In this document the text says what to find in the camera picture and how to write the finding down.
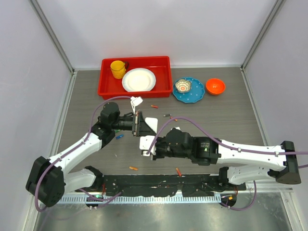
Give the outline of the white remote control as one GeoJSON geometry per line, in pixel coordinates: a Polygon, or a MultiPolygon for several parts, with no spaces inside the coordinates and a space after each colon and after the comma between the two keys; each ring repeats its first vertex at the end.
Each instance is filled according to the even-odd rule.
{"type": "Polygon", "coordinates": [[[149,136],[155,136],[157,133],[157,128],[158,128],[158,119],[153,118],[153,117],[146,117],[145,118],[145,123],[149,125],[149,127],[154,131],[154,135],[149,135],[149,136]]]}

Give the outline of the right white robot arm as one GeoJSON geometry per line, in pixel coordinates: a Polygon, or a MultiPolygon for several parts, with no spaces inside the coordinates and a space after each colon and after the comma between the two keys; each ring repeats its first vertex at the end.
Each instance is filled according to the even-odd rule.
{"type": "Polygon", "coordinates": [[[145,139],[145,154],[153,160],[165,157],[189,159],[199,166],[221,165],[217,178],[223,190],[247,181],[274,179],[277,183],[301,183],[294,143],[283,141],[276,146],[253,146],[193,137],[173,128],[164,137],[145,139]]]}

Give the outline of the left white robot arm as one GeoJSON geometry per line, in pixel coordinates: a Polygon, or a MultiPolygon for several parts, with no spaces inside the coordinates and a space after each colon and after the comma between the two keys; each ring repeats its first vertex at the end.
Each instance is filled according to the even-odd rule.
{"type": "Polygon", "coordinates": [[[118,104],[104,103],[96,123],[91,123],[89,131],[75,144],[50,158],[38,157],[31,168],[26,190],[35,198],[36,209],[39,204],[46,207],[57,204],[62,196],[75,190],[88,188],[97,192],[102,188],[103,175],[94,167],[88,166],[78,172],[72,169],[91,154],[108,145],[116,136],[116,130],[131,131],[141,139],[155,136],[158,119],[144,117],[141,111],[120,114],[118,104]]]}

